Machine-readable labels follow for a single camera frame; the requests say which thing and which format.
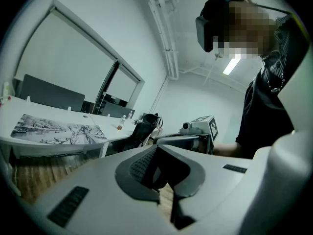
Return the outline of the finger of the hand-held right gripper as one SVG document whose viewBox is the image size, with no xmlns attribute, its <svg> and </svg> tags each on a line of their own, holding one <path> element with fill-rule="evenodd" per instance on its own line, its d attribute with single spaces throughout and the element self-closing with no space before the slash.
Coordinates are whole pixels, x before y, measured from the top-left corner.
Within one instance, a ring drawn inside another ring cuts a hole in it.
<svg viewBox="0 0 313 235">
<path fill-rule="evenodd" d="M 183 134 L 171 134 L 171 135 L 164 135 L 158 136 L 154 138 L 154 141 L 159 141 L 160 139 L 199 139 L 197 135 L 183 135 Z"/>
<path fill-rule="evenodd" d="M 157 144 L 171 145 L 186 150 L 196 151 L 199 146 L 199 139 L 159 139 Z"/>
</svg>

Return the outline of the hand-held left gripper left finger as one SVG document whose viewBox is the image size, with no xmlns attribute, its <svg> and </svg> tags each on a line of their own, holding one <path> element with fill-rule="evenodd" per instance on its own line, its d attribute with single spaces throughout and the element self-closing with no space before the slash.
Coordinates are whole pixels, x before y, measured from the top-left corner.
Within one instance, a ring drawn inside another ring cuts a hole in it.
<svg viewBox="0 0 313 235">
<path fill-rule="evenodd" d="M 172 235 L 177 229 L 154 202 L 134 200 L 117 184 L 115 170 L 148 146 L 90 161 L 52 186 L 36 201 L 41 227 L 49 235 Z M 89 191 L 65 227 L 48 215 L 74 187 Z"/>
</svg>

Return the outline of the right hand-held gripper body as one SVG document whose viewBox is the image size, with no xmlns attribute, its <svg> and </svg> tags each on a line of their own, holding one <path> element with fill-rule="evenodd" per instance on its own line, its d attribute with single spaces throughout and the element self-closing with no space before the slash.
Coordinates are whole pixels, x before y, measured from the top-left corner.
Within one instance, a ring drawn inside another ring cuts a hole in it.
<svg viewBox="0 0 313 235">
<path fill-rule="evenodd" d="M 199 117 L 191 122 L 184 122 L 179 130 L 180 134 L 207 136 L 207 154 L 212 155 L 215 140 L 219 134 L 213 115 Z"/>
</svg>

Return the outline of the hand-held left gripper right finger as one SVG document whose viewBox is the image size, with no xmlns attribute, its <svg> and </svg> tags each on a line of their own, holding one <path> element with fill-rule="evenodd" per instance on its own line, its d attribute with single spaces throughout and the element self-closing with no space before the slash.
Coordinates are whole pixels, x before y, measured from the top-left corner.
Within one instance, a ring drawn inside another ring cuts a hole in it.
<svg viewBox="0 0 313 235">
<path fill-rule="evenodd" d="M 242 235 L 246 208 L 231 195 L 244 177 L 226 169 L 248 168 L 251 161 L 194 153 L 159 145 L 156 160 L 174 198 L 171 220 L 156 226 L 156 235 Z"/>
</svg>

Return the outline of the anime print desk mat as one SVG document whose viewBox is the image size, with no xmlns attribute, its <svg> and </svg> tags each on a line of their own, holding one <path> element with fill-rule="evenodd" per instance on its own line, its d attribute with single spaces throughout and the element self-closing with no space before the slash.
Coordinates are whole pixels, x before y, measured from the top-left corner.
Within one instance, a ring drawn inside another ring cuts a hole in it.
<svg viewBox="0 0 313 235">
<path fill-rule="evenodd" d="M 23 115 L 11 137 L 46 144 L 99 144 L 107 138 L 97 125 L 64 123 L 30 115 Z"/>
</svg>

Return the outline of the person's right forearm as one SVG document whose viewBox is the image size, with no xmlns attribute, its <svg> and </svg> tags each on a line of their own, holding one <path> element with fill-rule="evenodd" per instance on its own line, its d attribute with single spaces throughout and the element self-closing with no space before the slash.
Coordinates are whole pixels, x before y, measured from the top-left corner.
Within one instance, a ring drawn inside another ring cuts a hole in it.
<svg viewBox="0 0 313 235">
<path fill-rule="evenodd" d="M 213 155 L 223 156 L 223 157 L 241 157 L 242 146 L 238 143 L 233 143 L 233 144 L 217 143 L 214 145 Z"/>
</svg>

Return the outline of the black office chair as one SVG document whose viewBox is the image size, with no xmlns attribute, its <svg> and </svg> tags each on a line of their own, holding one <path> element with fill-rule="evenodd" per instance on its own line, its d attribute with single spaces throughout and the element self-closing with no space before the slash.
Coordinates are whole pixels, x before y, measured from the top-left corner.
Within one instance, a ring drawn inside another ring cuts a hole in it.
<svg viewBox="0 0 313 235">
<path fill-rule="evenodd" d="M 142 118 L 142 122 L 138 123 L 129 138 L 127 138 L 121 146 L 120 152 L 138 148 L 146 138 L 152 134 L 159 122 L 158 113 L 146 114 Z"/>
</svg>

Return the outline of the person's black shirt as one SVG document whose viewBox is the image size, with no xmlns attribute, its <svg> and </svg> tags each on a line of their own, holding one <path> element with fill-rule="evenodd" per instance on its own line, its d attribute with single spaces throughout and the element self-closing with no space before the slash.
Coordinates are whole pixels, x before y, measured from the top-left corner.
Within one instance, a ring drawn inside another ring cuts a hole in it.
<svg viewBox="0 0 313 235">
<path fill-rule="evenodd" d="M 242 156 L 251 159 L 261 147 L 271 146 L 278 138 L 291 132 L 293 125 L 278 99 L 296 70 L 296 55 L 292 51 L 296 24 L 291 16 L 276 20 L 274 39 L 278 49 L 261 57 L 262 66 L 249 84 L 236 143 Z"/>
</svg>

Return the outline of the small grey desk divider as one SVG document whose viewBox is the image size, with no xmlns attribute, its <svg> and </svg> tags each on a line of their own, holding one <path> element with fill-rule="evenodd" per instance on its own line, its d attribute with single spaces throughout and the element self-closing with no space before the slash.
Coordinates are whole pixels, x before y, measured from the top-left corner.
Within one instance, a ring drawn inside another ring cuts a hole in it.
<svg viewBox="0 0 313 235">
<path fill-rule="evenodd" d="M 128 114 L 131 110 L 133 110 L 133 115 L 134 115 L 135 113 L 134 109 L 130 109 L 130 108 L 123 107 L 117 104 L 106 102 L 102 111 L 102 115 L 106 117 L 110 115 L 110 117 L 112 118 L 122 118 L 123 115 L 125 115 L 126 118 L 128 118 Z"/>
</svg>

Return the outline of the ceiling tube light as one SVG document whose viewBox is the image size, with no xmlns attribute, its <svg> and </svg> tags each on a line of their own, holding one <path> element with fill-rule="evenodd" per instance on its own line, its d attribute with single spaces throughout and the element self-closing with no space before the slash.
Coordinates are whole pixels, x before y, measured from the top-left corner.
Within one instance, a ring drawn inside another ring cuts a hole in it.
<svg viewBox="0 0 313 235">
<path fill-rule="evenodd" d="M 224 75 L 230 75 L 230 73 L 234 70 L 234 68 L 238 65 L 238 63 L 240 62 L 240 58 L 233 58 L 229 61 L 228 65 L 226 66 L 226 68 L 223 71 Z"/>
</svg>

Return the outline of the large grey desk divider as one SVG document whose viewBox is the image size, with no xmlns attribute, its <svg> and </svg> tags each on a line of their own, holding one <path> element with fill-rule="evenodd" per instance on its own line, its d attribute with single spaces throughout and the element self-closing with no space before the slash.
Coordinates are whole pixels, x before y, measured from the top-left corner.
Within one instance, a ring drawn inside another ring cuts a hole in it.
<svg viewBox="0 0 313 235">
<path fill-rule="evenodd" d="M 30 98 L 31 102 L 80 112 L 85 95 L 40 80 L 26 74 L 22 82 L 21 99 Z"/>
</svg>

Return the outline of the white ceiling pipes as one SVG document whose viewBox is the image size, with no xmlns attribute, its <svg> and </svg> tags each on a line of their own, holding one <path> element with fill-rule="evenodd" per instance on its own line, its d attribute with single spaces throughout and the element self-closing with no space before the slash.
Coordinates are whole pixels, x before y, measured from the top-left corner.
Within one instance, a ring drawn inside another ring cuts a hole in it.
<svg viewBox="0 0 313 235">
<path fill-rule="evenodd" d="M 179 0 L 148 0 L 148 5 L 156 22 L 167 63 L 169 79 L 179 79 L 178 51 L 170 16 L 177 12 Z"/>
</svg>

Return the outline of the window with white blind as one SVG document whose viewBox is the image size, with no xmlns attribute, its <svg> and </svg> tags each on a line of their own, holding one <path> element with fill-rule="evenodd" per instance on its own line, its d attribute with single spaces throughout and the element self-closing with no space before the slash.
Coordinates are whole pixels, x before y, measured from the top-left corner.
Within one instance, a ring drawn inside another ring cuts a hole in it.
<svg viewBox="0 0 313 235">
<path fill-rule="evenodd" d="M 20 97 L 24 76 L 85 95 L 81 111 L 102 115 L 106 102 L 141 114 L 139 95 L 144 81 L 113 50 L 51 8 L 26 41 L 14 79 Z"/>
</svg>

